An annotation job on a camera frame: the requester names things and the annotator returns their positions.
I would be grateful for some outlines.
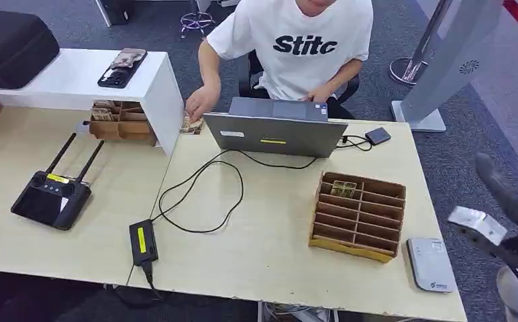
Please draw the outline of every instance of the smartphone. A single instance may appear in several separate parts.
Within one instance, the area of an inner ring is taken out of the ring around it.
[[[100,87],[124,89],[146,55],[147,51],[144,49],[125,48],[121,50],[109,68],[101,75],[97,84]]]

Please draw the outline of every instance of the metal pole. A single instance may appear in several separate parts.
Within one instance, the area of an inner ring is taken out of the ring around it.
[[[437,33],[451,3],[452,0],[439,0],[412,58],[398,58],[389,64],[389,76],[393,80],[408,86],[415,86],[417,84],[419,77],[421,77],[428,66],[428,63],[424,62],[423,59],[429,50],[431,38]]]

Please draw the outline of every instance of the laptop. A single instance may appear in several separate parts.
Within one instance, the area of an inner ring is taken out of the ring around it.
[[[314,116],[312,111],[316,111],[327,120],[327,114],[320,112],[323,106],[326,109],[325,104],[317,107],[312,102],[234,100],[230,113],[203,116],[217,145],[224,150],[327,158],[348,127],[347,123],[309,119],[308,115]]]

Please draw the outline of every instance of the man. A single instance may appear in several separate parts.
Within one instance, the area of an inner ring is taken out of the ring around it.
[[[186,101],[191,121],[212,110],[219,59],[253,50],[264,73],[255,97],[327,102],[331,118],[352,118],[333,97],[368,58],[371,0],[241,0],[199,48],[204,85]]]

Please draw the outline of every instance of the cardboard tray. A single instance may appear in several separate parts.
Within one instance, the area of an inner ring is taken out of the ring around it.
[[[146,114],[137,102],[120,102],[111,108],[115,121],[89,122],[89,133],[102,140],[146,141],[156,145],[156,135],[150,126]]]
[[[354,182],[354,197],[331,195],[335,180]],[[398,254],[405,187],[359,176],[323,172],[309,246],[316,246],[387,263]]]

